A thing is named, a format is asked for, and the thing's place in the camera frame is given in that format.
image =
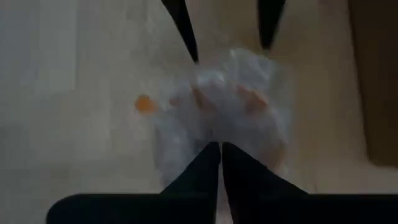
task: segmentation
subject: floor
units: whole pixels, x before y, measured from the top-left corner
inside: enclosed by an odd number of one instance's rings
[[[133,101],[192,65],[161,2],[0,5],[1,223],[43,223],[78,192],[160,191],[151,128]],[[187,0],[200,57],[235,45],[260,52],[254,5]],[[398,192],[398,171],[364,153],[345,1],[288,0],[267,54],[295,72],[285,178],[309,192]]]

